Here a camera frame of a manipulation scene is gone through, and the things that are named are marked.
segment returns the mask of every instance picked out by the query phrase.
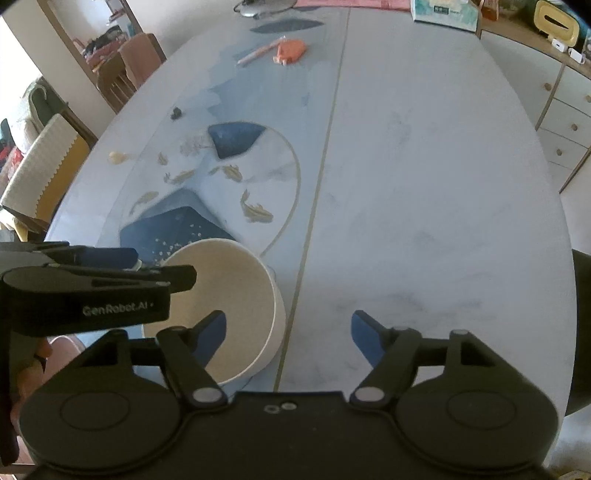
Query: white bowl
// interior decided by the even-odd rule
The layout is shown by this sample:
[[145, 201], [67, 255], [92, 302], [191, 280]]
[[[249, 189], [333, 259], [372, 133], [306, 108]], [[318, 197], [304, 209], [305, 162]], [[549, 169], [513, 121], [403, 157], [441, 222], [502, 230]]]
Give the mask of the white bowl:
[[189, 291], [174, 293], [170, 317], [144, 325], [144, 335], [163, 328], [193, 327], [214, 310], [226, 314], [227, 333], [206, 367], [220, 385], [251, 377], [273, 359], [285, 333], [285, 307], [267, 267], [246, 247], [212, 238], [175, 252], [165, 265], [192, 265], [197, 281]]

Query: white plug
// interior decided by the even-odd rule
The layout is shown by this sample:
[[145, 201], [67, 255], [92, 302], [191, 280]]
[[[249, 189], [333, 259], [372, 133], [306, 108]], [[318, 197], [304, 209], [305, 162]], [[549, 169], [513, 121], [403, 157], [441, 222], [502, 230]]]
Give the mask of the white plug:
[[575, 62], [580, 63], [581, 65], [585, 63], [585, 57], [582, 53], [579, 53], [574, 48], [569, 48], [569, 57], [572, 58]]

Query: white drawer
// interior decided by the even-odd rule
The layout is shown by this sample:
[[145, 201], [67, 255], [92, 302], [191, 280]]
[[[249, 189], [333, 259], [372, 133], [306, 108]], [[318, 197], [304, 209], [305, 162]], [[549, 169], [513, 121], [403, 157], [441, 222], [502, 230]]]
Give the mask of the white drawer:
[[558, 78], [560, 62], [490, 32], [483, 31], [480, 40], [513, 87], [531, 123], [536, 125]]
[[564, 69], [554, 97], [591, 115], [591, 80], [569, 67]]
[[560, 100], [552, 100], [541, 127], [584, 147], [591, 145], [591, 117]]
[[548, 162], [548, 168], [550, 169], [552, 185], [554, 186], [554, 189], [559, 192], [572, 171], [562, 165], [552, 163], [551, 161]]
[[538, 136], [546, 160], [570, 170], [574, 170], [587, 152], [584, 146], [541, 128], [538, 130]]

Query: fish illustration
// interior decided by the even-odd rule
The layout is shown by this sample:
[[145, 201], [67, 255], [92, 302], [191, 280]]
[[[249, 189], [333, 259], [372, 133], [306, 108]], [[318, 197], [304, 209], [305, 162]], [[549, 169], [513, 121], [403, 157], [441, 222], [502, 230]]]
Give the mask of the fish illustration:
[[242, 181], [242, 173], [240, 173], [240, 170], [236, 165], [224, 165], [222, 170], [230, 180], [237, 181], [238, 183]]
[[158, 192], [146, 192], [140, 198], [138, 198], [137, 202], [133, 204], [131, 210], [129, 211], [130, 215], [134, 214], [135, 208], [143, 203], [148, 203], [154, 200], [158, 196]]
[[192, 170], [183, 170], [179, 173], [175, 178], [170, 178], [170, 173], [164, 175], [164, 183], [170, 183], [171, 185], [179, 185], [187, 179], [190, 179], [193, 175], [195, 175], [195, 169]]
[[248, 200], [249, 196], [250, 193], [248, 193], [248, 190], [244, 190], [242, 198], [240, 199], [242, 212], [244, 213], [244, 216], [247, 218], [248, 222], [271, 223], [273, 221], [273, 214], [266, 210], [260, 203], [257, 203], [256, 206], [248, 205], [246, 201]]

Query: pink mat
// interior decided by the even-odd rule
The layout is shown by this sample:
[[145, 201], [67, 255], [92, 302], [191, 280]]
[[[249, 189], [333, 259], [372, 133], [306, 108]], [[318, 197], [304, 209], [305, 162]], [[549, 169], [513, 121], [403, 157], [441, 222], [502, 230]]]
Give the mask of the pink mat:
[[298, 0], [295, 7], [361, 7], [410, 12], [410, 0]]

